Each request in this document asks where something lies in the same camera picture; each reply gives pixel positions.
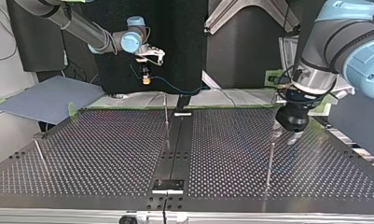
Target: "end effector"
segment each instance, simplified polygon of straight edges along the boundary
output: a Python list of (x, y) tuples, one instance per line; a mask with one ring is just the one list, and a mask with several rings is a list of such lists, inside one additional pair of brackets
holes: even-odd
[[(151, 33), (151, 28), (145, 26), (143, 17), (134, 16), (127, 19), (128, 30), (115, 32), (108, 35), (104, 48), (99, 49), (90, 47), (93, 53), (107, 53), (118, 51), (126, 51), (130, 54), (136, 55), (138, 63), (153, 63), (157, 66), (163, 65), (163, 58), (165, 52), (162, 49), (151, 47), (148, 44), (148, 38)], [(157, 60), (153, 61), (148, 57), (155, 57)]]
[(285, 129), (303, 132), (309, 111), (334, 89), (338, 76), (374, 99), (373, 16), (374, 3), (369, 1), (326, 1), (299, 63), (290, 72), (292, 82), (279, 91), (287, 103), (276, 119)]

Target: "white surface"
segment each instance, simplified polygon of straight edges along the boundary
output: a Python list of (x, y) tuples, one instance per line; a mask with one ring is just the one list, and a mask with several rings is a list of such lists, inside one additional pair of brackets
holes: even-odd
[(32, 136), (39, 132), (37, 122), (9, 115), (0, 114), (0, 162), (9, 155), (27, 146)]
[[(0, 0), (0, 6), (7, 8), (5, 0)], [(4, 24), (9, 23), (0, 13)], [(15, 42), (0, 25), (0, 58), (13, 52)], [(33, 86), (31, 73), (23, 72), (19, 53), (12, 58), (0, 62), (0, 98)], [(6, 113), (0, 114), (0, 161), (22, 147), (32, 139), (34, 133), (39, 132), (38, 125), (30, 119), (23, 119)]]
[[(270, 105), (274, 90), (209, 90), (193, 96), (189, 105)], [(168, 106), (176, 106), (178, 95), (167, 94)], [(126, 94), (122, 99), (104, 96), (89, 107), (147, 107), (163, 106), (163, 92), (148, 91)]]
[[(6, 1), (0, 0), (0, 6), (7, 8)], [(8, 21), (1, 12), (0, 19), (10, 29)], [(15, 41), (0, 25), (0, 58), (12, 53), (14, 47)], [(29, 88), (34, 84), (31, 73), (23, 72), (18, 52), (12, 58), (0, 62), (0, 97)]]

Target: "metal breadboard surface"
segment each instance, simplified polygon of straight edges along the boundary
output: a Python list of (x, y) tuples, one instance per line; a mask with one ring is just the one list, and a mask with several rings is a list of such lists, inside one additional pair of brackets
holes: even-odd
[(332, 212), (362, 212), (360, 203), (374, 204), (374, 168), (367, 161), (313, 119), (293, 146), (287, 144), (291, 133), (273, 138), (275, 113), (276, 109), (194, 112), (190, 208), (281, 212), (294, 206), (299, 211), (325, 211), (346, 203), (355, 207), (345, 211), (340, 206)]
[(149, 194), (166, 137), (161, 111), (90, 111), (9, 159), (0, 194), (137, 200)]
[(313, 119), (289, 146), (274, 108), (191, 113), (86, 111), (0, 163), (0, 208), (374, 215), (374, 167)]

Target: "black cable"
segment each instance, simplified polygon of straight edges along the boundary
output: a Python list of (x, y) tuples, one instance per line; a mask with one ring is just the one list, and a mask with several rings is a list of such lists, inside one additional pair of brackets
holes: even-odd
[[(283, 37), (282, 37), (282, 41), (283, 41), (283, 57), (284, 57), (284, 65), (285, 65), (285, 67), (287, 67), (287, 63), (286, 63), (286, 57), (285, 57), (285, 44), (284, 44), (284, 38), (285, 38), (285, 34), (286, 34), (285, 26), (286, 26), (286, 20), (287, 20), (287, 18), (288, 18), (289, 10), (290, 10), (290, 7), (289, 7), (289, 5), (287, 5), (286, 12), (285, 12), (285, 17), (284, 17), (284, 24), (283, 24)], [(291, 78), (291, 77), (289, 76), (289, 69), (286, 69), (286, 73), (288, 74), (288, 77)]]
[(69, 59), (68, 61), (70, 62), (69, 64), (74, 68), (74, 70), (76, 70), (76, 68), (77, 68), (84, 75), (84, 77), (82, 77), (82, 76), (79, 75), (79, 73), (77, 73), (78, 76), (81, 77), (82, 80), (85, 80), (85, 82), (88, 82), (88, 75), (85, 73), (85, 71), (81, 67), (79, 67), (78, 64), (73, 62), (72, 60)]
[(164, 200), (164, 205), (163, 205), (163, 210), (162, 210), (163, 224), (167, 224), (167, 217), (166, 217), (167, 196), (168, 194), (166, 194), (166, 199)]
[(236, 108), (237, 106), (236, 106), (236, 103), (233, 101), (233, 99), (232, 98), (230, 98), (223, 90), (221, 90), (221, 89), (218, 89), (219, 91), (221, 91), (222, 93), (224, 93), (224, 95), (225, 95), (225, 97), (227, 97), (228, 99), (230, 99), (230, 101), (233, 103), (233, 106)]

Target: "workbench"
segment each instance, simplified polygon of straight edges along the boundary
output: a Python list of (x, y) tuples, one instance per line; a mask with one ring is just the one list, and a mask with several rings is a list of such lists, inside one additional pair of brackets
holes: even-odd
[[(190, 112), (169, 125), (163, 110), (64, 121), (38, 142), (44, 160), (32, 143), (0, 163), (0, 214), (374, 215), (374, 167), (314, 119), (289, 146), (291, 133), (273, 138), (276, 108)], [(175, 194), (154, 194), (166, 181)]]

